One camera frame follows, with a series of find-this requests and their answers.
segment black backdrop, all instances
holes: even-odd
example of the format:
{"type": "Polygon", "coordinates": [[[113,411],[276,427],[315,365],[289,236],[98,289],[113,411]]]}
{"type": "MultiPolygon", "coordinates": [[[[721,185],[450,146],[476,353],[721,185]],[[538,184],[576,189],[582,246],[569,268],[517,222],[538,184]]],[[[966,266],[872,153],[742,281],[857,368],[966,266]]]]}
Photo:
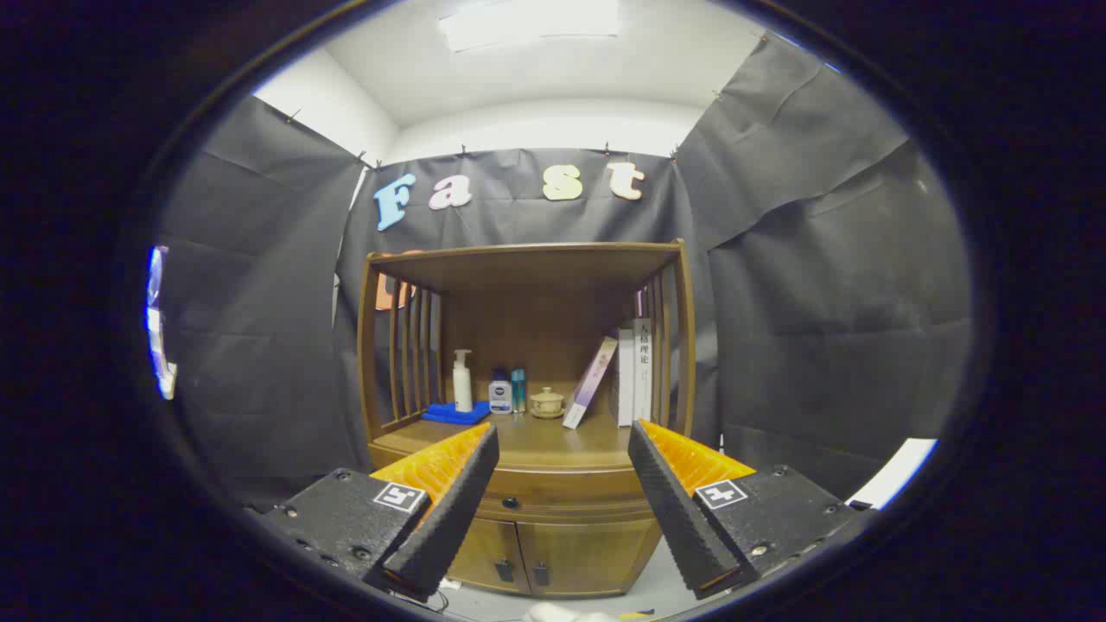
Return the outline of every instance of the black backdrop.
{"type": "Polygon", "coordinates": [[[175,400],[239,498],[286,498],[365,449],[331,364],[334,253],[362,166],[244,100],[165,206],[158,243],[175,400]]]}
{"type": "MultiPolygon", "coordinates": [[[[792,464],[845,498],[905,438],[939,435],[972,344],[956,214],[893,118],[774,35],[675,158],[508,149],[374,169],[243,101],[161,222],[178,398],[239,497],[272,502],[337,466],[372,468],[355,349],[368,252],[676,237],[695,284],[698,440],[717,446],[724,433],[754,468],[792,464]],[[608,186],[606,165],[627,160],[645,173],[639,200],[608,186]],[[584,193],[549,200],[542,174],[563,164],[580,168],[584,193]],[[406,174],[405,217],[379,231],[373,195],[406,174]],[[429,209],[434,184],[457,174],[471,201],[429,209]]],[[[386,314],[376,330],[383,362],[386,314]]]]}
{"type": "Polygon", "coordinates": [[[975,328],[967,241],[918,144],[769,33],[680,146],[718,320],[730,455],[846,498],[937,438],[975,328]]]}

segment blue cloth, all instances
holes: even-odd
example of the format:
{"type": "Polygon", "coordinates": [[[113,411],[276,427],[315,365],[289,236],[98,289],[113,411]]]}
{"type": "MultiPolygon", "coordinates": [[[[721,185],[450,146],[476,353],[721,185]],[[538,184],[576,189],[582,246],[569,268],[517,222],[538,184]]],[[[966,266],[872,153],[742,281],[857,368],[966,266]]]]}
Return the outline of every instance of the blue cloth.
{"type": "Polygon", "coordinates": [[[458,425],[472,425],[488,416],[491,408],[488,402],[477,402],[472,404],[469,413],[458,413],[457,403],[452,404],[430,404],[430,407],[422,413],[422,418],[428,422],[456,423],[458,425]]]}

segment floor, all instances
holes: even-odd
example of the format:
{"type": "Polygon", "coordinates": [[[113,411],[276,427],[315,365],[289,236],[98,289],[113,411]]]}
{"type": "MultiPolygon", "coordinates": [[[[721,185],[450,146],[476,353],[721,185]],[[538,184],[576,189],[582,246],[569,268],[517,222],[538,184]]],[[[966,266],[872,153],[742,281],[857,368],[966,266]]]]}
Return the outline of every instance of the floor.
{"type": "MultiPolygon", "coordinates": [[[[449,607],[446,609],[445,615],[462,622],[521,620],[523,613],[535,603],[541,602],[539,599],[501,594],[463,584],[457,590],[444,588],[441,592],[449,599],[449,607]]],[[[430,597],[427,605],[438,608],[441,607],[441,602],[440,597],[436,594],[430,597]]],[[[556,599],[550,602],[566,609],[577,610],[581,613],[598,611],[615,619],[625,615],[623,618],[625,620],[648,622],[686,611],[703,601],[696,601],[695,594],[684,587],[684,580],[676,569],[676,561],[668,549],[668,543],[661,538],[657,550],[641,571],[641,576],[630,588],[630,591],[625,594],[598,599],[556,599]],[[651,614],[634,614],[650,609],[654,610],[651,614]]]]}

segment white book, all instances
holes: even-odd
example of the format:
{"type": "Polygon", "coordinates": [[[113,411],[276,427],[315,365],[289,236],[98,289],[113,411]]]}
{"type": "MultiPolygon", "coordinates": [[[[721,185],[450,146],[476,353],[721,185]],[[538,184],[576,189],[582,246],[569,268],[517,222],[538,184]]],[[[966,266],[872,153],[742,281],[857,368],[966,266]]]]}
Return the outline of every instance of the white book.
{"type": "Polygon", "coordinates": [[[617,341],[609,336],[603,338],[598,351],[592,357],[592,364],[584,372],[584,377],[580,379],[576,391],[572,392],[572,405],[568,406],[568,412],[564,414],[562,425],[573,429],[580,425],[580,421],[584,418],[584,411],[587,410],[587,405],[595,397],[595,392],[599,388],[599,382],[603,381],[603,374],[606,373],[607,365],[611,364],[611,359],[615,356],[617,348],[617,341]]]}
{"type": "Polygon", "coordinates": [[[634,418],[653,414],[653,320],[634,320],[634,418]]]}
{"type": "Polygon", "coordinates": [[[618,329],[618,356],[615,357],[615,375],[611,380],[611,412],[618,427],[634,423],[634,329],[618,329]]]}

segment white lotion bottle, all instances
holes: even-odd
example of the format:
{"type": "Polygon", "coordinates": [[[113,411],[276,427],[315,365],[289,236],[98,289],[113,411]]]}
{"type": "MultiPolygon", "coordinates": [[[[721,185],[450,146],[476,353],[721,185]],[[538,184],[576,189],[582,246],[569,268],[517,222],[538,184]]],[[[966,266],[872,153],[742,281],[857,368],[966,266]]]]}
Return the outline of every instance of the white lotion bottle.
{"type": "Polygon", "coordinates": [[[455,350],[457,360],[453,361],[453,400],[457,402],[458,413],[472,412],[472,375],[465,366],[465,355],[471,354],[471,350],[455,350]]]}

